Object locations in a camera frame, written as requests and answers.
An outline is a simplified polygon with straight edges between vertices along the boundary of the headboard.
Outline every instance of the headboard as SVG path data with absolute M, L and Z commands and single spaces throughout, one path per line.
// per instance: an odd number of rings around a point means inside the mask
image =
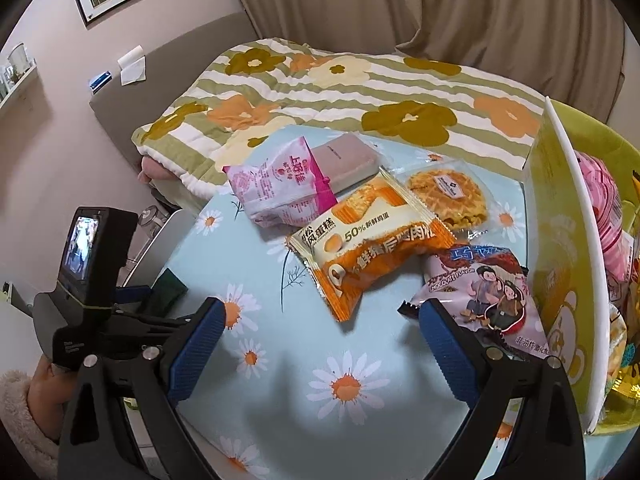
M 98 122 L 136 172 L 142 156 L 133 131 L 160 117 L 225 50 L 258 37 L 244 12 L 206 23 L 145 54 L 146 80 L 122 86 L 113 75 L 89 104 Z

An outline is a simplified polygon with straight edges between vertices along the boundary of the camera screen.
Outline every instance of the camera screen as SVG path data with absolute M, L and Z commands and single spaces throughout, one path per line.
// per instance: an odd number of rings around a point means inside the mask
M 76 219 L 76 225 L 71 233 L 71 240 L 69 240 L 63 261 L 66 270 L 71 272 L 76 280 L 82 281 L 86 278 L 91 249 L 97 230 L 97 218 L 81 216 Z

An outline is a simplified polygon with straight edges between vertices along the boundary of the beige fleece sleeve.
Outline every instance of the beige fleece sleeve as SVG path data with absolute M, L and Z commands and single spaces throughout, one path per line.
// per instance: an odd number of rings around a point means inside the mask
M 0 377 L 0 420 L 27 464 L 39 478 L 55 480 L 58 446 L 40 431 L 27 406 L 30 378 L 17 370 Z

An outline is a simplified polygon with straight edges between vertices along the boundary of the wall shelf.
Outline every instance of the wall shelf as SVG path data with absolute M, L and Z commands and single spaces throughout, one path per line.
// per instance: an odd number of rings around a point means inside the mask
M 18 81 L 14 85 L 14 87 L 9 90 L 7 96 L 2 101 L 0 101 L 0 117 L 2 117 L 2 115 L 4 115 L 4 113 L 9 109 L 9 106 L 11 106 L 12 102 L 18 100 L 18 98 L 24 93 L 24 90 L 27 88 L 27 86 L 29 86 L 30 83 L 37 78 L 37 76 L 38 67 L 37 65 L 33 65 L 30 69 L 27 70 L 27 72 L 24 73 L 24 75 L 20 78 L 20 81 Z

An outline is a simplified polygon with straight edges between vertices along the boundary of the curtain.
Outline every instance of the curtain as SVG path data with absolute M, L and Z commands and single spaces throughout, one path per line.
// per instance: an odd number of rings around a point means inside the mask
M 624 22 L 610 0 L 242 0 L 258 35 L 464 64 L 605 122 Z

